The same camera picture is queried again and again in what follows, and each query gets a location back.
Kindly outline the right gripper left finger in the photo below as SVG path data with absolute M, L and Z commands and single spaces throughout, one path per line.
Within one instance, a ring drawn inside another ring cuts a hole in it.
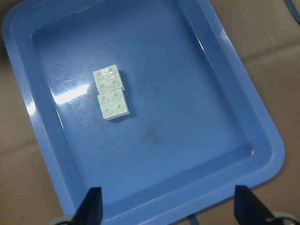
M 75 215 L 72 225 L 100 225 L 103 218 L 103 201 L 101 187 L 91 187 Z

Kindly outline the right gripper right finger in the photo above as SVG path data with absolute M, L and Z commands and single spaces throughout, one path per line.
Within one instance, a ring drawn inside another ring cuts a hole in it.
M 239 225 L 283 225 L 247 186 L 236 185 L 234 215 Z

